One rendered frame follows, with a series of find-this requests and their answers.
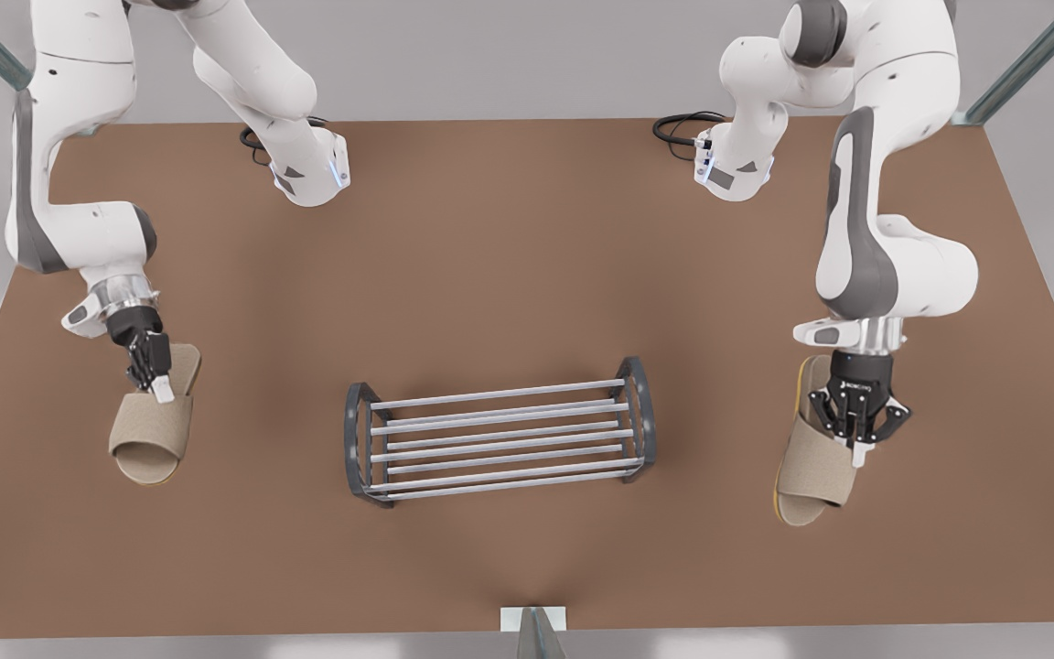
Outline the beige open-toe slipper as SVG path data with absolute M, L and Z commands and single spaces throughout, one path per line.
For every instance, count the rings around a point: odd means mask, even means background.
M 844 506 L 855 483 L 852 450 L 825 429 L 809 401 L 829 375 L 828 354 L 812 355 L 800 367 L 793 427 L 774 496 L 775 513 L 790 526 L 804 526 L 824 510 Z
M 170 351 L 173 400 L 159 402 L 147 392 L 125 394 L 110 434 L 110 456 L 129 480 L 142 485 L 165 482 L 187 454 L 201 353 L 192 343 L 172 343 Z

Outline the grey metal shoe rack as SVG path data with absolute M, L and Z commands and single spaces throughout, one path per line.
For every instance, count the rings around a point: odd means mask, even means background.
M 656 453 L 639 356 L 607 379 L 469 394 L 385 400 L 360 381 L 343 414 L 349 492 L 385 509 L 418 498 L 632 483 Z

